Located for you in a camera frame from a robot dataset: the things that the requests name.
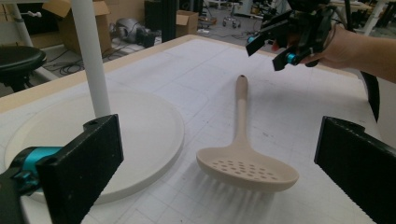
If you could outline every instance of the slotted spoon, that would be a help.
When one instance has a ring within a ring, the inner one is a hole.
[[[237,129],[227,147],[200,149],[196,159],[208,175],[239,188],[264,192],[282,191],[293,186],[299,175],[282,161],[256,152],[249,144],[247,129],[248,79],[236,80]]]

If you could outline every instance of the black stool seat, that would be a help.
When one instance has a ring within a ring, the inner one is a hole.
[[[24,85],[31,86],[31,72],[43,65],[47,60],[46,53],[40,49],[13,46],[0,48],[0,82],[10,86],[12,90],[22,91]]]

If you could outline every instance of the spoon head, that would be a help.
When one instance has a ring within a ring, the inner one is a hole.
[[[293,186],[297,171],[282,161],[254,150],[234,150],[233,146],[200,149],[196,159],[208,175],[243,189],[277,192]]]

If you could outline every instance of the human hand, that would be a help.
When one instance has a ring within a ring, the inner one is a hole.
[[[297,45],[300,37],[297,34],[288,36],[288,47]],[[345,30],[342,27],[334,26],[329,32],[328,39],[325,43],[325,50],[316,53],[313,56],[307,56],[300,63],[311,63],[319,60],[320,63],[332,68],[346,68],[350,66],[350,61],[357,54],[357,35]],[[273,51],[277,51],[279,45],[274,42]]]

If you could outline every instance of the white plate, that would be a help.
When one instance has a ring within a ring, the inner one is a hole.
[[[184,139],[182,117],[164,99],[151,93],[124,91],[110,92],[109,101],[111,113],[119,114],[124,161],[96,204],[127,197],[160,178],[177,159]],[[66,145],[91,119],[95,117],[88,94],[39,112],[9,142],[7,167],[27,147]],[[32,198],[44,202],[42,193]]]

